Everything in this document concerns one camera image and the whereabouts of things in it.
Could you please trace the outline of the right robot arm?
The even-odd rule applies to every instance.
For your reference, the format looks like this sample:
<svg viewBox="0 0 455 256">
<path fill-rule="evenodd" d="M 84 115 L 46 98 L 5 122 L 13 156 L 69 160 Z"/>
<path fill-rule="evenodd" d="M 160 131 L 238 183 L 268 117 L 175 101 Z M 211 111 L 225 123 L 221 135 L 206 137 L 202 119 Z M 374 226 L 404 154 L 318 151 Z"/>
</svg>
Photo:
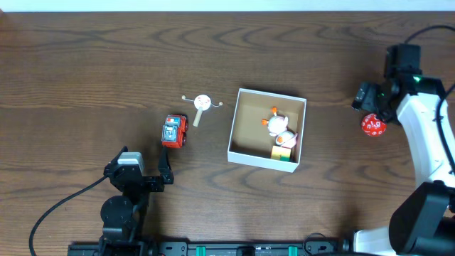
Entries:
<svg viewBox="0 0 455 256">
<path fill-rule="evenodd" d="M 453 255 L 454 135 L 446 118 L 449 92 L 441 80 L 423 76 L 420 47 L 401 43 L 387 49 L 385 81 L 364 82 L 352 107 L 369 112 L 367 120 L 400 124 L 407 136 L 417 188 L 393 213 L 386 228 L 360 230 L 352 240 L 315 255 Z"/>
</svg>

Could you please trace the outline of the red polyhedral die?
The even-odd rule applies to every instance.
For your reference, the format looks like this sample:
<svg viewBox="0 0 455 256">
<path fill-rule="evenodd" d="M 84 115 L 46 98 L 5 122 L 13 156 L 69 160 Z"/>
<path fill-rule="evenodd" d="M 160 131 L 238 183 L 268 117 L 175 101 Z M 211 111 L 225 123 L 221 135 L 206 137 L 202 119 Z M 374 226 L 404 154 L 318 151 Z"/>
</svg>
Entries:
<svg viewBox="0 0 455 256">
<path fill-rule="evenodd" d="M 369 137 L 382 136 L 387 129 L 386 123 L 378 119 L 377 115 L 373 113 L 364 116 L 360 127 Z"/>
</svg>

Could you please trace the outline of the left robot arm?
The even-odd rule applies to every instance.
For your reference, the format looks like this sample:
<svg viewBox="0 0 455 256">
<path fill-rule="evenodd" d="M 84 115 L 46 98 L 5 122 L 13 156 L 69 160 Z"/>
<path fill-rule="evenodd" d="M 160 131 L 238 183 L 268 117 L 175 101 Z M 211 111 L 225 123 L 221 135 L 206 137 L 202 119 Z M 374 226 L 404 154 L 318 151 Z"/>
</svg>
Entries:
<svg viewBox="0 0 455 256">
<path fill-rule="evenodd" d="M 104 177 L 122 194 L 101 207 L 100 256 L 157 256 L 159 246 L 142 236 L 149 196 L 164 190 L 162 176 L 145 176 L 141 153 L 123 147 L 105 167 Z"/>
</svg>

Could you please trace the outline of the colourful puzzle cube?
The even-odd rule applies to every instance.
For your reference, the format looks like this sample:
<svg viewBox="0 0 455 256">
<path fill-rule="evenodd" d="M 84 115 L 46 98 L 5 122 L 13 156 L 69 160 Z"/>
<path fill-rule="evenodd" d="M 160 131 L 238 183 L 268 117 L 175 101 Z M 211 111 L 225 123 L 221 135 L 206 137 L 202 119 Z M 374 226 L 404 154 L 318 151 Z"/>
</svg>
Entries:
<svg viewBox="0 0 455 256">
<path fill-rule="evenodd" d="M 270 158 L 277 161 L 289 162 L 291 158 L 291 149 L 282 146 L 273 146 Z"/>
</svg>

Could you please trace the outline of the red toy fire truck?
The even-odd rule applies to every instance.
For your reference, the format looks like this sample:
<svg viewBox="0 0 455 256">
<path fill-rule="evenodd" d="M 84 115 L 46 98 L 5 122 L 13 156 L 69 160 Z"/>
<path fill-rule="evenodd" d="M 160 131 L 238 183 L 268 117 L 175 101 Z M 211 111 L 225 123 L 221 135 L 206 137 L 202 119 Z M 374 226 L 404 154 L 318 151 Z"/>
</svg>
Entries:
<svg viewBox="0 0 455 256">
<path fill-rule="evenodd" d="M 162 145 L 168 148 L 181 148 L 186 143 L 187 131 L 188 120 L 185 115 L 168 115 L 162 129 Z"/>
</svg>

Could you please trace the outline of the white toy duck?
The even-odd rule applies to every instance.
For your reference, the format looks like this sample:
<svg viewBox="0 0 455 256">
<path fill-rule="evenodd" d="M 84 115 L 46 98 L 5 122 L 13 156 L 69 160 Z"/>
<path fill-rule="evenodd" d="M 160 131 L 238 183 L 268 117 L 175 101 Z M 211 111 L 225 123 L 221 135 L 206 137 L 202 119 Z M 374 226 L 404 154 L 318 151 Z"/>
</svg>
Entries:
<svg viewBox="0 0 455 256">
<path fill-rule="evenodd" d="M 269 119 L 262 119 L 261 124 L 266 126 L 271 137 L 274 137 L 275 144 L 280 147 L 292 149 L 297 144 L 297 133 L 288 129 L 289 118 L 279 115 L 278 109 L 271 109 L 272 116 Z"/>
</svg>

